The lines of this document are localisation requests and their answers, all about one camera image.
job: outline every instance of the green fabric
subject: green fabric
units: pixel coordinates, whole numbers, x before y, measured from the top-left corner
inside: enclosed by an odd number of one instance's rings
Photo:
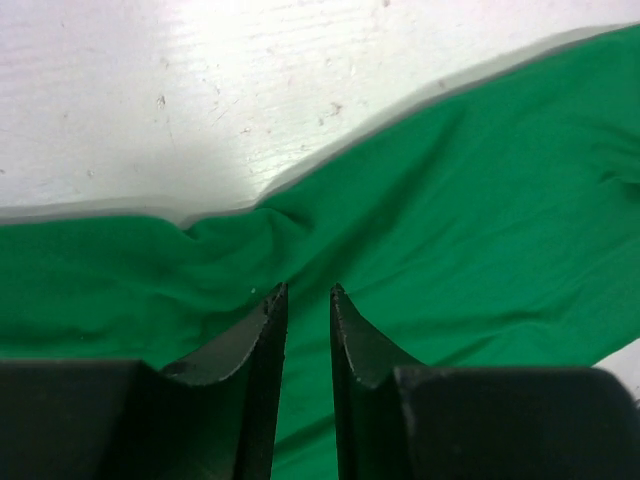
[[[640,336],[640,28],[413,114],[250,213],[6,226],[0,265],[1,355],[158,367],[289,282],[274,478],[335,478],[338,281],[433,364],[589,365]]]

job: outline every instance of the black plastic part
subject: black plastic part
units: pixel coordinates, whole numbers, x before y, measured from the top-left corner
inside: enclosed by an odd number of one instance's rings
[[[341,480],[640,479],[630,394],[591,368],[431,368],[331,292]]]
[[[0,478],[271,476],[287,289],[157,372],[138,360],[0,361]]]

